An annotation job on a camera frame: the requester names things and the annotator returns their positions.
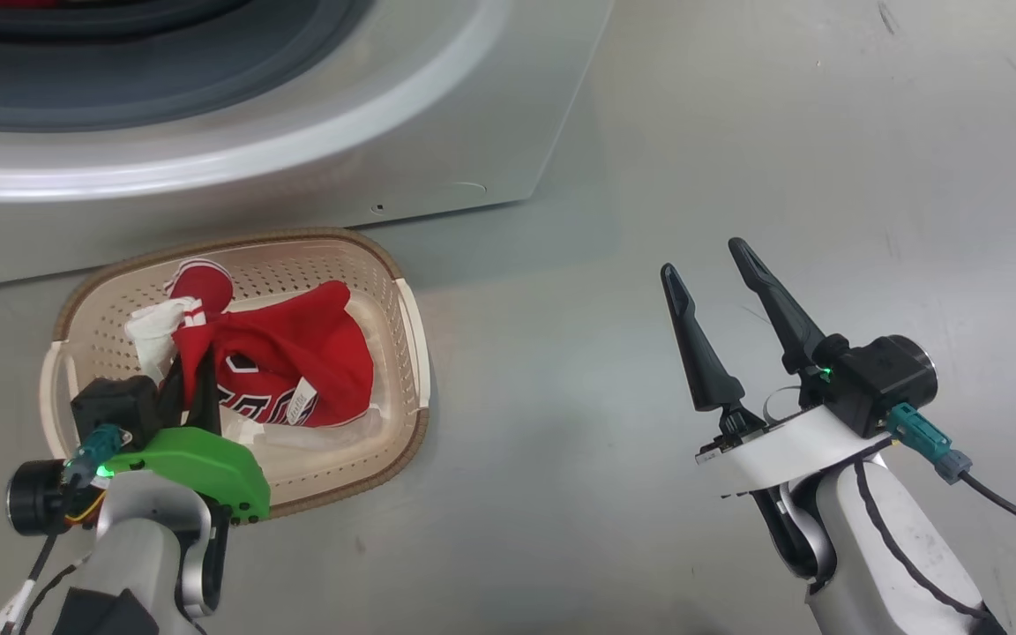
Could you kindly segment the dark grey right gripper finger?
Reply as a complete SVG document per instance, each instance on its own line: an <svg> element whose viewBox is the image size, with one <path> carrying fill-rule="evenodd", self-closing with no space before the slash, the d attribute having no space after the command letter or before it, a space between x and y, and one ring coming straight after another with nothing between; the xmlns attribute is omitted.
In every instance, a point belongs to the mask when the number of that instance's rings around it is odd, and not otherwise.
<svg viewBox="0 0 1016 635"><path fill-rule="evenodd" d="M731 238L728 249L744 284L766 310L783 350L781 361L786 372L799 374L814 367L814 351L826 335L743 238Z"/></svg>
<svg viewBox="0 0 1016 635"><path fill-rule="evenodd" d="M716 350L695 317L695 301L672 264L660 270L666 313L683 365L694 409L719 411L722 435L750 435L765 427L758 415L743 405L742 383L723 366Z"/></svg>

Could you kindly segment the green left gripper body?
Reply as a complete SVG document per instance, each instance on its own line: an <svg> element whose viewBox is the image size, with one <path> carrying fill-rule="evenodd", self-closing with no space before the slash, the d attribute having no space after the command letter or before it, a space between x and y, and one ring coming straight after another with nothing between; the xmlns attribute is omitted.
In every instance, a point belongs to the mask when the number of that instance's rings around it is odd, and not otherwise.
<svg viewBox="0 0 1016 635"><path fill-rule="evenodd" d="M118 453L102 465L109 477L134 470L153 471L211 498L241 523L271 516L271 486L257 458L249 447L210 431L164 429L145 450Z"/></svg>

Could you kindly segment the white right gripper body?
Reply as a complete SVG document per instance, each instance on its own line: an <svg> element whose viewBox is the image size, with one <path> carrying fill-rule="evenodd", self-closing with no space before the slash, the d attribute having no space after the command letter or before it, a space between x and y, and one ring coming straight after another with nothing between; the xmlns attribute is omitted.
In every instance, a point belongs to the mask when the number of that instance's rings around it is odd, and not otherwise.
<svg viewBox="0 0 1016 635"><path fill-rule="evenodd" d="M716 495L747 494L819 473L888 442L886 430L859 437L829 407L814 407L734 449L701 452L695 474Z"/></svg>

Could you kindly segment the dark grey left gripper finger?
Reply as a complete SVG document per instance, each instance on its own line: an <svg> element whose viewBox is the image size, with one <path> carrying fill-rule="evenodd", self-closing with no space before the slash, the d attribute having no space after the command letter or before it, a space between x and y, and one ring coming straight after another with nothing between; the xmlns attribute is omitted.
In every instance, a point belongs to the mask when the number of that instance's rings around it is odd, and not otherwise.
<svg viewBox="0 0 1016 635"><path fill-rule="evenodd" d="M211 434L221 434L220 393L215 377L213 350L208 350L203 355L190 386L194 387L194 393L186 411L186 426L209 431Z"/></svg>
<svg viewBox="0 0 1016 635"><path fill-rule="evenodd" d="M176 429L182 425L185 411L184 370L181 359L174 359L172 366L158 385L158 422L162 429Z"/></svg>

